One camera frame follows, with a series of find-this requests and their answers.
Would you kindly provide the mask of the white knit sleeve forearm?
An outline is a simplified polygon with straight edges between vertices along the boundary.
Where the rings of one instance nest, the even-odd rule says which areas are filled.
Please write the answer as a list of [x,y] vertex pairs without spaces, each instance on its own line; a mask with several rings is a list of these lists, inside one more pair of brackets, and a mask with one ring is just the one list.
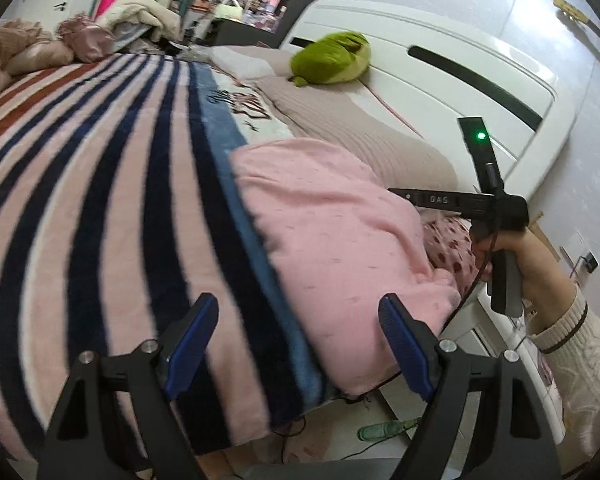
[[600,449],[600,318],[580,290],[552,326],[530,335],[554,375],[568,430],[582,452]]

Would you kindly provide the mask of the right hand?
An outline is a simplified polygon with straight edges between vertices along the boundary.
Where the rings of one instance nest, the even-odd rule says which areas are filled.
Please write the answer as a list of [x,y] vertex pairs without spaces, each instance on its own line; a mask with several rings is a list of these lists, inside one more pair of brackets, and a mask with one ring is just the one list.
[[501,231],[478,240],[471,234],[472,252],[478,266],[486,252],[507,250],[516,257],[522,281],[522,296],[532,304],[536,319],[545,328],[569,321],[578,325],[588,310],[578,299],[577,285],[565,274],[550,250],[529,230]]

